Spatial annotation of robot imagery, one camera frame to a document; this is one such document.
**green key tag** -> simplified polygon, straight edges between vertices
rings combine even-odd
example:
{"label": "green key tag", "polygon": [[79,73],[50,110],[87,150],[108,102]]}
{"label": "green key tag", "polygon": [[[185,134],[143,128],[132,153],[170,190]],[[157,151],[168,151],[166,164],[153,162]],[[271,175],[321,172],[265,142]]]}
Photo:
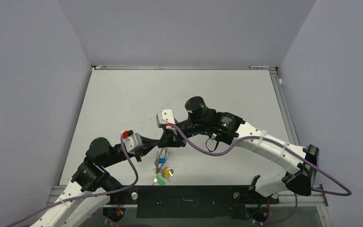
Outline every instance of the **green key tag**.
{"label": "green key tag", "polygon": [[162,180],[161,178],[157,177],[157,183],[160,185],[160,186],[164,186],[165,185],[165,181]]}

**black wire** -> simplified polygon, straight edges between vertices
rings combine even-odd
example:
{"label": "black wire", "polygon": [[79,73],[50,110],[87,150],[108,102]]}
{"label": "black wire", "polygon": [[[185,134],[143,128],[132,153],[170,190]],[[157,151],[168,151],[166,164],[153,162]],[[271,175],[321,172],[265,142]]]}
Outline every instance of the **black wire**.
{"label": "black wire", "polygon": [[239,211],[239,199],[240,199],[240,196],[237,196],[237,199],[236,199],[236,212]]}
{"label": "black wire", "polygon": [[208,148],[208,140],[210,140],[210,139],[211,139],[211,138],[208,138],[208,139],[207,139],[207,141],[205,142],[205,147],[207,147],[207,150],[208,150],[209,152],[214,152],[214,151],[216,151],[216,149],[218,148],[219,141],[217,141],[217,142],[216,142],[215,149],[214,149],[214,150],[210,150],[210,149]]}
{"label": "black wire", "polygon": [[253,211],[251,211],[251,210],[249,210],[249,213],[248,213],[248,215],[250,216],[249,218],[251,218],[251,215],[250,215],[250,212],[252,212],[252,213],[256,213],[259,209],[260,209],[260,207],[266,202],[266,201],[268,201],[269,199],[270,199],[270,197],[272,196],[272,195],[270,195],[270,196],[268,196],[268,197],[266,197],[258,206],[257,206],[257,208],[255,209],[255,210],[253,210]]}

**metal frame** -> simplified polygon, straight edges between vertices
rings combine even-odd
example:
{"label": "metal frame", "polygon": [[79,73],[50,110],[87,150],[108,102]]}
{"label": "metal frame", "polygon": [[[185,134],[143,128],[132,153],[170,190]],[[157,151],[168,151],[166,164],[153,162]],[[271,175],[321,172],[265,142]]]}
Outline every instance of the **metal frame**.
{"label": "metal frame", "polygon": [[[289,142],[295,145],[299,145],[299,141],[297,138],[297,134],[294,129],[293,121],[291,119],[289,110],[286,105],[285,97],[283,95],[282,86],[280,84],[279,76],[277,74],[276,67],[269,68],[259,68],[259,69],[251,69],[249,66],[237,66],[237,67],[219,67],[219,66],[205,66],[205,67],[172,67],[172,66],[146,66],[146,67],[134,67],[134,66],[125,66],[125,65],[112,65],[112,66],[92,66],[93,70],[268,70],[272,84],[275,90],[277,102],[279,103],[280,112],[283,117],[283,121],[285,123],[287,135],[289,138]],[[51,204],[55,202],[58,196],[63,192],[66,186],[59,185],[53,186],[51,190],[51,194],[48,198],[47,204]],[[322,185],[314,185],[314,188],[322,189]],[[295,198],[292,192],[282,192],[279,193],[280,203],[274,206],[282,207],[282,206],[294,206]],[[323,193],[313,192],[311,196],[298,196],[298,206],[316,206],[318,214],[320,216],[320,221],[323,227],[332,227],[330,222],[330,218],[327,211],[328,202],[326,200],[326,196]],[[117,207],[117,205],[105,205],[104,207]],[[122,205],[121,207],[137,207],[137,205]]]}
{"label": "metal frame", "polygon": [[197,66],[197,67],[176,67],[176,66],[126,66],[126,65],[103,65],[92,66],[95,70],[269,70],[276,73],[276,67],[251,69],[250,66]]}

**keys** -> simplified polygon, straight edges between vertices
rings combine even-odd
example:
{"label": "keys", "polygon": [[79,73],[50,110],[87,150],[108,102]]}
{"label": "keys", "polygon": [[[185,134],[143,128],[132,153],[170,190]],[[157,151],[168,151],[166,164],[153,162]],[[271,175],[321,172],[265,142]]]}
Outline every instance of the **keys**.
{"label": "keys", "polygon": [[169,167],[167,166],[167,167],[165,167],[165,170],[164,170],[164,178],[166,179],[166,180],[169,180],[169,177],[170,177],[170,170],[169,170]]}
{"label": "keys", "polygon": [[165,185],[165,181],[162,180],[159,177],[157,177],[157,178],[154,179],[154,183],[152,185],[154,185],[155,183],[159,184],[160,186],[164,186]]}
{"label": "keys", "polygon": [[158,159],[158,164],[163,164],[163,163],[165,163],[166,162],[166,159],[164,158],[164,157],[161,157],[161,158],[159,158]]}
{"label": "keys", "polygon": [[159,167],[158,165],[155,165],[155,168],[154,168],[154,173],[155,174],[158,174],[161,172],[161,167]]}

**black cylinder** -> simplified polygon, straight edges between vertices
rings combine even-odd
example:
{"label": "black cylinder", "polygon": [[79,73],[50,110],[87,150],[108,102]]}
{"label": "black cylinder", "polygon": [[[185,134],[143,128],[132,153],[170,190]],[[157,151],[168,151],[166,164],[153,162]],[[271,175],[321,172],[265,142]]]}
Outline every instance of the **black cylinder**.
{"label": "black cylinder", "polygon": [[109,176],[102,185],[102,188],[107,191],[113,191],[122,188],[122,184],[116,180],[113,176]]}
{"label": "black cylinder", "polygon": [[231,113],[222,113],[220,115],[220,121],[218,123],[218,126],[223,129],[224,131],[227,131],[230,127],[231,123],[233,122],[234,115]]}
{"label": "black cylinder", "polygon": [[199,96],[190,98],[184,107],[192,120],[202,119],[208,111],[208,107],[205,105],[204,99]]}

